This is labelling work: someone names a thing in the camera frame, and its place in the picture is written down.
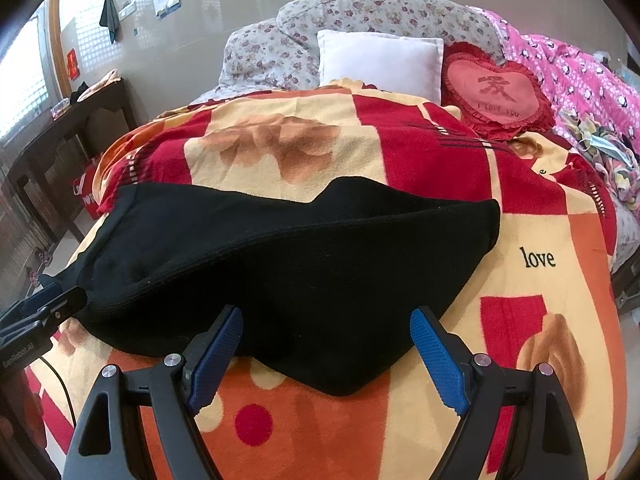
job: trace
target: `pink quilt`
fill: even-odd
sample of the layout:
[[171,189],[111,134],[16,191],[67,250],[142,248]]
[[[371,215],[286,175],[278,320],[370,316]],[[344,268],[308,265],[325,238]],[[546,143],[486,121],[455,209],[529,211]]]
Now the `pink quilt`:
[[556,116],[556,134],[575,146],[558,113],[563,109],[574,116],[588,113],[618,136],[628,137],[640,153],[640,96],[635,89],[575,46],[538,34],[520,34],[494,12],[473,10],[484,14],[498,31],[504,57],[537,76]]

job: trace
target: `wall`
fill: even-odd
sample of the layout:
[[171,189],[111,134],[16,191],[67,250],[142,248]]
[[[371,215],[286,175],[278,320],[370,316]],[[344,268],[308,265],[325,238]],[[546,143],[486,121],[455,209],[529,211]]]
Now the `wall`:
[[[121,9],[127,0],[115,0]],[[64,52],[76,49],[81,76],[92,84],[118,68],[132,89],[141,121],[181,106],[217,85],[229,34],[274,17],[291,0],[181,0],[182,8],[162,20],[152,0],[134,0],[136,12],[122,20],[121,40],[110,44],[97,25],[104,0],[82,0],[62,31]],[[453,0],[494,10],[523,32],[565,40],[588,52],[608,50],[626,59],[626,37],[601,0]],[[68,5],[61,0],[61,6]]]

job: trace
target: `red and orange blanket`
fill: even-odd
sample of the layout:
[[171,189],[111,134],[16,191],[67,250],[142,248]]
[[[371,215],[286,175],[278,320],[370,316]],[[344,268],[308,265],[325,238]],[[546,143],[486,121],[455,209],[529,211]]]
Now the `red and orange blanket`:
[[[489,142],[456,117],[456,108],[347,80],[180,108],[108,149],[94,195],[104,213],[118,186],[149,180],[309,202],[334,178],[359,175],[425,197],[496,199],[497,244],[442,323],[502,366],[551,363],[590,478],[612,478],[626,383],[609,283],[616,229],[608,194],[579,155],[552,140],[525,133]],[[129,370],[153,361],[110,348],[74,320],[47,358],[76,412],[105,364]],[[30,381],[50,432],[68,449],[70,415],[59,385],[37,362]],[[504,450],[511,412],[503,410],[483,478],[495,476]],[[152,418],[143,412],[159,478],[169,479]],[[253,358],[234,360],[196,423],[226,480],[417,480],[433,471],[457,417],[412,349],[349,397],[320,394]]]

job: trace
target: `blue gripper pad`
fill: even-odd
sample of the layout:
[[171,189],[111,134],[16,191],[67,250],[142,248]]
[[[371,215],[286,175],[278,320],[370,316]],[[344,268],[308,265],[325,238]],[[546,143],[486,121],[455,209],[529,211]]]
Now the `blue gripper pad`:
[[193,369],[191,376],[191,394],[187,405],[191,413],[198,413],[209,406],[222,381],[222,376],[234,356],[242,337],[242,311],[234,308],[215,336],[202,359]]
[[465,415],[469,403],[462,372],[419,308],[411,313],[409,331],[442,402],[458,416]]

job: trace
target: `red circle pattern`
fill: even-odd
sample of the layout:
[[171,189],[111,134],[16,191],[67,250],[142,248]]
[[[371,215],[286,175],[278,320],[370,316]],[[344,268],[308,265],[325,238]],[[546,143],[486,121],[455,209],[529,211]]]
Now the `red circle pattern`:
[[248,404],[236,414],[236,435],[248,446],[264,444],[273,432],[273,417],[260,404]]

